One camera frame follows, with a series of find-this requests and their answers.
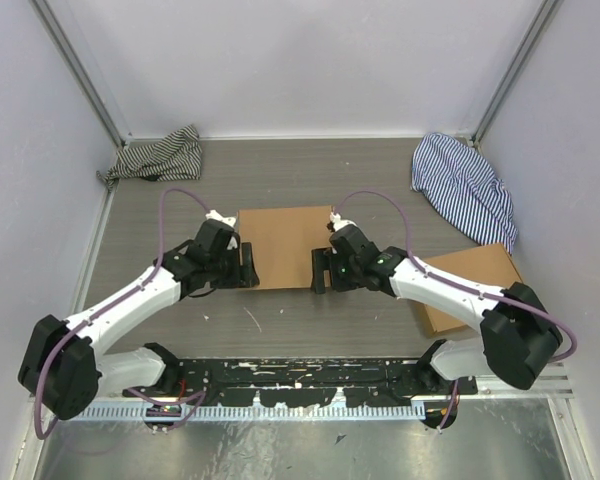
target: brown cardboard box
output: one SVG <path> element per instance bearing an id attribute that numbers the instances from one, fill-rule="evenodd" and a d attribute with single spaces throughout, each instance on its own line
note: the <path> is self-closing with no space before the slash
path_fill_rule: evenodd
<path id="1" fill-rule="evenodd" d="M 311 287 L 311 250 L 329 246 L 331 207 L 240 210 L 240 239 L 251 242 L 259 290 Z"/>
<path id="2" fill-rule="evenodd" d="M 513 282 L 522 281 L 511 256 L 500 243 L 425 258 L 424 261 L 454 275 L 486 285 L 510 287 Z M 468 328 L 460 320 L 429 305 L 419 302 L 412 304 L 422 317 L 425 330 L 431 336 Z"/>

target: folded cloth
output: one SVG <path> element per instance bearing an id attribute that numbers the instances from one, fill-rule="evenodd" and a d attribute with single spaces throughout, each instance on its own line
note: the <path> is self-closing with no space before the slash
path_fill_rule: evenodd
<path id="1" fill-rule="evenodd" d="M 469 238 L 513 250 L 518 229 L 511 195 L 474 149 L 441 133 L 425 136 L 413 154 L 411 188 Z"/>
<path id="2" fill-rule="evenodd" d="M 121 148 L 106 175 L 96 172 L 109 191 L 119 178 L 142 178 L 152 182 L 198 180 L 202 170 L 200 137 L 193 125 L 170 133 L 151 145 Z"/>

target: gray wooden table surface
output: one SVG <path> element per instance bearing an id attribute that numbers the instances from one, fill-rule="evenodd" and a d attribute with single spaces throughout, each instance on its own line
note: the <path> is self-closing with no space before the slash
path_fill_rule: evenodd
<path id="1" fill-rule="evenodd" d="M 414 252 L 441 255 L 475 244 L 410 191 L 417 139 L 215 140 L 204 142 L 202 180 L 149 183 L 123 180 L 90 284 L 87 305 L 128 284 L 157 256 L 160 193 L 181 186 L 224 215 L 242 208 L 335 205 L 366 187 L 381 190 L 407 210 Z M 404 245 L 398 213 L 382 199 L 360 196 L 344 209 L 380 248 Z M 167 248 L 195 235 L 204 219 L 189 197 L 167 200 Z M 447 338 L 466 338 L 459 332 Z M 354 291 L 218 291 L 187 299 L 134 329 L 112 349 L 158 342 L 181 357 L 416 356 L 431 344 L 404 301 Z"/>

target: metal corner post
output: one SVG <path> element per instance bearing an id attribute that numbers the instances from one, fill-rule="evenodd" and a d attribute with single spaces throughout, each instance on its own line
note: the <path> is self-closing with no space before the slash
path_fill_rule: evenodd
<path id="1" fill-rule="evenodd" d="M 538 45 L 542 34 L 547 30 L 547 27 L 551 23 L 555 13 L 562 4 L 563 0 L 543 0 L 542 5 L 538 9 L 536 16 L 534 17 L 529 29 L 525 34 L 518 51 L 514 55 L 507 72 L 502 77 L 498 88 L 496 89 L 489 106 L 485 111 L 476 132 L 471 137 L 471 140 L 477 147 L 480 146 L 480 142 L 486 135 L 489 127 L 495 120 L 500 107 L 502 107 L 504 101 L 507 99 L 509 92 L 511 91 L 516 80 L 520 77 L 520 74 L 527 65 L 531 55 L 533 54 L 536 46 Z"/>
<path id="2" fill-rule="evenodd" d="M 47 0 L 30 0 L 30 3 L 47 29 L 49 36 L 58 47 L 60 54 L 69 67 L 69 70 L 71 70 L 71 73 L 74 75 L 76 81 L 80 85 L 80 88 L 91 104 L 94 113 L 100 119 L 100 122 L 102 123 L 106 132 L 109 134 L 109 137 L 111 137 L 111 140 L 116 147 L 123 146 L 124 140 L 120 135 L 120 132 L 118 131 L 111 114 L 107 110 L 105 102 L 98 94 L 86 68 L 84 67 L 84 64 L 71 45 L 66 32 L 62 28 L 62 25 L 60 25 L 60 22 L 58 21 L 53 9 L 49 5 L 49 2 Z"/>

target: blue and white striped cloth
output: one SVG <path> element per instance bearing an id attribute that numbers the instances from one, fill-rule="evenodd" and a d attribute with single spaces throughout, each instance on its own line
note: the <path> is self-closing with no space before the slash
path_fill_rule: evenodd
<path id="1" fill-rule="evenodd" d="M 518 229 L 511 195 L 474 149 L 448 135 L 427 135 L 413 154 L 411 187 L 469 238 L 513 250 Z"/>

